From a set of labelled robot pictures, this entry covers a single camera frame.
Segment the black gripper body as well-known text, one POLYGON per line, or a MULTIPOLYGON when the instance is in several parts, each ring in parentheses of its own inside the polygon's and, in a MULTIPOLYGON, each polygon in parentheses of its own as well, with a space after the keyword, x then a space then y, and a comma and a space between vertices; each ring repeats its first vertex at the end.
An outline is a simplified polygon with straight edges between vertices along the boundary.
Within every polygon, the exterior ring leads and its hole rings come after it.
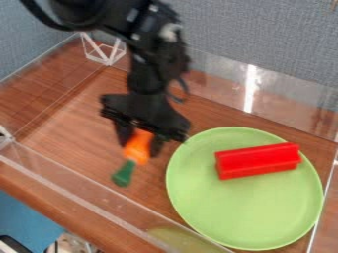
POLYGON ((172 108, 164 94, 106 94, 100 96, 100 115, 114 123, 130 123, 135 129, 184 142, 190 130, 188 119, 172 108))

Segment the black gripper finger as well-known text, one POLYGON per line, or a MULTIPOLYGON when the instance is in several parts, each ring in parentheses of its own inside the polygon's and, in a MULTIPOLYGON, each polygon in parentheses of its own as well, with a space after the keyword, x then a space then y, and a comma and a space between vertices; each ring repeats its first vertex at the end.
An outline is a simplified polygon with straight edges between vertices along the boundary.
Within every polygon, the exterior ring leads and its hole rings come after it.
POLYGON ((152 141, 151 141, 151 157, 155 158, 159 156, 162 150, 163 150, 163 147, 164 147, 164 144, 168 142, 168 138, 163 135, 156 135, 154 138, 152 138, 152 141))
POLYGON ((135 127, 130 123, 115 122, 115 132, 118 137, 118 142, 122 146, 126 146, 130 138, 134 135, 135 127))

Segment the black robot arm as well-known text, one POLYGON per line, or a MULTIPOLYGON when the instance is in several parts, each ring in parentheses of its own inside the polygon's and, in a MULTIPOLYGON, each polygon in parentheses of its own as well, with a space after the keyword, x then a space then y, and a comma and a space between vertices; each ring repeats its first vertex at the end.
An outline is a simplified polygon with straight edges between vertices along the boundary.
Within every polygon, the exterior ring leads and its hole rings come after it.
POLYGON ((66 32, 102 31, 118 37, 131 53, 126 94, 100 97, 100 115, 115 125, 126 146, 139 129, 158 156, 164 143, 186 141, 188 119, 172 108, 170 83, 183 83, 190 57, 178 12, 162 0, 48 0, 50 15, 36 0, 19 0, 48 27, 66 32))

